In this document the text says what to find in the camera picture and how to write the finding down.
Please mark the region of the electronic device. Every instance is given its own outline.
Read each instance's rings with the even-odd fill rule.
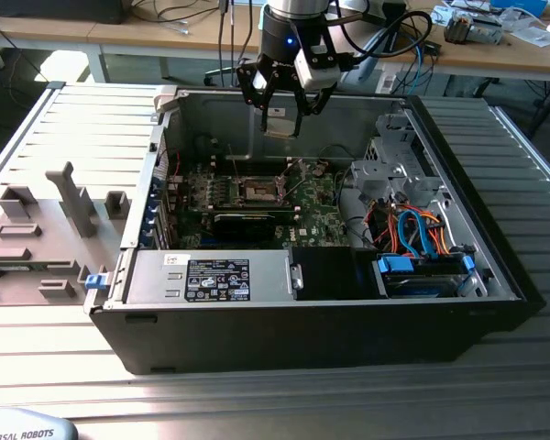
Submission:
[[[132,373],[452,361],[545,305],[550,169],[483,101],[335,93],[292,139],[288,93],[261,131],[240,92],[174,86],[57,122],[76,89],[25,138],[97,146],[0,162],[0,305],[83,303]],[[122,184],[91,181],[118,150]]]
[[[496,18],[455,11],[444,29],[444,38],[449,43],[499,44],[503,38],[503,26]]]
[[[322,113],[337,87],[342,72],[350,72],[369,59],[391,57],[421,44],[432,30],[432,18],[423,11],[405,12],[403,1],[374,2],[377,14],[370,14],[371,2],[354,12],[355,1],[336,0],[269,0],[264,8],[261,52],[254,63],[236,68],[245,102],[262,112],[261,129],[267,129],[270,100],[278,91],[292,92],[297,105],[294,127],[282,136],[299,136],[304,116]],[[327,19],[328,13],[336,15]],[[424,20],[423,33],[410,36],[409,47],[393,50],[401,24],[412,17]],[[366,21],[377,25],[374,38],[365,49],[349,36],[347,24]],[[337,52],[338,38],[329,28],[340,27],[340,40],[350,44],[351,51]]]
[[[132,0],[0,0],[0,17],[40,17],[119,24]]]

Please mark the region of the gray plastic bracket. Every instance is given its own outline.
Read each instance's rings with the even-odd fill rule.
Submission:
[[[25,205],[36,202],[37,200],[26,186],[8,186],[0,196],[0,206],[10,219],[30,218]]]
[[[104,202],[110,220],[126,220],[130,211],[130,201],[124,191],[110,191]]]
[[[95,226],[90,220],[89,209],[79,194],[72,179],[73,166],[67,162],[61,171],[46,171],[47,179],[55,183],[65,204],[65,210],[75,224],[81,237],[87,238],[95,234]]]
[[[48,299],[75,296],[75,289],[68,280],[41,280],[38,291]]]

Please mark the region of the power cord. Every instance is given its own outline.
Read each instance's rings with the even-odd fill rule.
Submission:
[[[247,39],[245,39],[245,43],[242,45],[242,50],[240,51],[240,55],[238,55],[238,64],[240,64],[241,60],[245,56],[245,52],[247,51],[248,42],[250,41],[250,38],[253,36],[253,0],[248,0],[248,33],[247,33]]]
[[[530,126],[527,130],[527,137],[532,138],[536,131],[538,131],[538,128],[543,124],[543,122],[546,120],[548,115],[550,115],[550,103],[547,104],[546,101],[550,97],[550,88],[548,89],[548,92],[544,95],[544,99],[542,100],[542,106],[538,109],[536,109],[535,113],[533,114],[532,122],[530,123]]]
[[[29,60],[27,58],[27,55],[25,55],[22,51],[22,49],[18,48],[17,45],[15,43],[12,42],[12,39],[10,39],[8,37],[8,35],[0,28],[0,35],[6,40],[8,41],[8,43],[10,43],[10,45],[18,50],[20,52],[20,55],[22,56],[22,58],[25,59],[25,61],[30,65],[30,67],[33,68],[33,70],[38,73],[47,83],[49,82],[49,80],[47,79],[47,77],[45,77],[45,75],[43,75],[43,73],[40,71],[40,69],[33,63],[33,61]]]
[[[346,29],[344,28],[344,25],[347,23],[352,23],[354,21],[362,20],[363,17],[367,14],[369,11],[369,0],[367,1],[367,7],[365,8],[365,11],[361,13],[356,13],[348,17],[342,17],[342,11],[340,9],[340,2],[339,0],[334,0],[336,5],[336,14],[338,15],[338,19],[336,20],[328,20],[327,26],[340,26],[342,28],[343,34],[345,36],[346,41],[348,41],[348,44],[352,46],[353,49],[361,53],[359,57],[355,57],[356,64],[359,64],[360,62],[364,61],[366,58],[391,58],[396,57],[398,55],[402,55],[403,53],[406,53],[416,47],[418,47],[420,44],[422,44],[425,39],[428,38],[430,33],[432,32],[432,18],[426,14],[424,11],[410,11],[406,12],[399,18],[397,18],[395,21],[393,21],[390,25],[385,27],[379,37],[377,38],[377,41],[373,43],[373,45],[370,47],[369,50],[362,49],[357,43],[353,41],[353,39],[348,35]],[[398,49],[392,52],[381,52],[381,53],[375,53],[375,50],[381,45],[381,43],[391,35],[392,32],[396,32],[399,30],[400,26],[403,24],[403,22],[408,18],[413,17],[421,17],[426,22],[426,30],[425,32],[417,38],[412,44],[409,46],[406,46],[405,48]]]
[[[159,11],[159,16],[157,17],[157,19],[150,19],[150,18],[147,18],[145,16],[140,16],[139,14],[137,14],[135,12],[135,7],[139,6],[139,5],[142,5],[143,3],[144,2],[137,2],[136,4],[134,4],[132,6],[132,8],[130,9],[130,14],[134,18],[138,18],[141,21],[146,21],[147,23],[172,23],[172,22],[175,22],[175,21],[182,21],[182,20],[185,20],[187,18],[197,17],[197,16],[200,16],[201,14],[206,14],[206,13],[212,14],[214,11],[218,10],[217,7],[210,7],[208,9],[204,9],[203,11],[198,11],[196,13],[189,14],[188,16],[179,16],[177,18],[160,18],[160,16],[162,16],[166,12],[169,12],[170,10],[181,9],[182,7],[187,7],[187,6],[173,6],[173,7],[165,8],[165,9],[162,9],[161,11]]]

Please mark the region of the power supply label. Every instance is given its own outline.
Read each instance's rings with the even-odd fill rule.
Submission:
[[[250,301],[249,269],[247,259],[190,259],[185,300]]]

